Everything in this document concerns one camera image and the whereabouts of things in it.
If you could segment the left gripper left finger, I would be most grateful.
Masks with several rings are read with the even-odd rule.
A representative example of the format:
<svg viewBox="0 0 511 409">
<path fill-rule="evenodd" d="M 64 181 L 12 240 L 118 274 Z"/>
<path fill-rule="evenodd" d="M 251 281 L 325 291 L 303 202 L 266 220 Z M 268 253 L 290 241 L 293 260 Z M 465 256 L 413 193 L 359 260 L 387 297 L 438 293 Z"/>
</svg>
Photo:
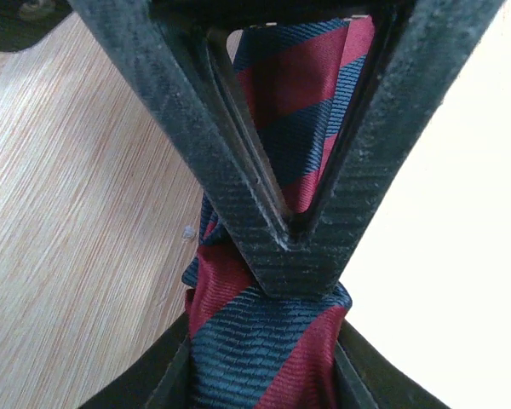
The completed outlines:
<svg viewBox="0 0 511 409">
<path fill-rule="evenodd" d="M 124 373 L 82 408 L 186 408 L 189 380 L 188 317 L 182 314 Z"/>
</svg>

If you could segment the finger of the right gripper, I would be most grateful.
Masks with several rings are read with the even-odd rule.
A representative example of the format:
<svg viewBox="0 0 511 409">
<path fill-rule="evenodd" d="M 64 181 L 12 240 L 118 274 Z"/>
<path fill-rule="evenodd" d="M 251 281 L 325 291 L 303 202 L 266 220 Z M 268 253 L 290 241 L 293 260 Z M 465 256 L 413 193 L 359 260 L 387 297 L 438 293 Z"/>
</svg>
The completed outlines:
<svg viewBox="0 0 511 409">
<path fill-rule="evenodd" d="M 146 4 L 121 16 L 81 2 L 73 9 L 196 176 L 261 288 L 291 297 L 290 211 L 227 53 L 238 29 L 153 18 Z"/>
<path fill-rule="evenodd" d="M 500 8 L 396 1 L 370 13 L 369 52 L 313 202 L 295 224 L 291 297 L 332 291 L 393 179 Z"/>
</svg>

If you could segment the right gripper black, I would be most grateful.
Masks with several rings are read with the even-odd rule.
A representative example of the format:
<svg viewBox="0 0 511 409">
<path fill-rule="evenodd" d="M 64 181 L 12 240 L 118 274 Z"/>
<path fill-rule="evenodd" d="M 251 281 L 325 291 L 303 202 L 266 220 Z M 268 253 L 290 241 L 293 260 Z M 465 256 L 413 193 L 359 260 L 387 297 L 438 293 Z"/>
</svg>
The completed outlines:
<svg viewBox="0 0 511 409">
<path fill-rule="evenodd" d="M 73 1 L 0 1 L 0 51 L 29 49 L 52 32 L 71 12 Z M 135 6 L 149 15 L 178 15 L 201 26 L 236 30 L 248 26 L 289 25 L 333 18 L 356 18 L 406 5 L 406 1 L 82 1 L 82 5 L 118 9 Z"/>
</svg>

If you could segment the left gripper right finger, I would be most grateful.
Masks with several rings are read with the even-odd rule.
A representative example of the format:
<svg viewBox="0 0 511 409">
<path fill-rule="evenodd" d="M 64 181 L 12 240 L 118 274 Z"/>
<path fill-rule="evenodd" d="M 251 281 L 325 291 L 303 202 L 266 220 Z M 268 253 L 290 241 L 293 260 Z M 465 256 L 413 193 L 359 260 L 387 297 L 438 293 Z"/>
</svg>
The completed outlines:
<svg viewBox="0 0 511 409">
<path fill-rule="evenodd" d="M 335 374 L 340 408 L 448 407 L 392 365 L 347 321 L 336 342 Z"/>
</svg>

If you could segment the red navy striped tie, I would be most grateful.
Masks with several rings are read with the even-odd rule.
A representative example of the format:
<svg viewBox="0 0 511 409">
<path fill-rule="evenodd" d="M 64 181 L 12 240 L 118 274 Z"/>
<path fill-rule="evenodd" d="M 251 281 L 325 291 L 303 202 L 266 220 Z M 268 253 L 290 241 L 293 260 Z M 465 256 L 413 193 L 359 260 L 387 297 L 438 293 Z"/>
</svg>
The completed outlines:
<svg viewBox="0 0 511 409">
<path fill-rule="evenodd" d="M 370 18 L 246 30 L 233 66 L 288 207 L 307 210 L 375 27 Z M 267 297 L 209 201 L 183 274 L 191 408 L 334 408 L 334 350 L 352 301 Z"/>
</svg>

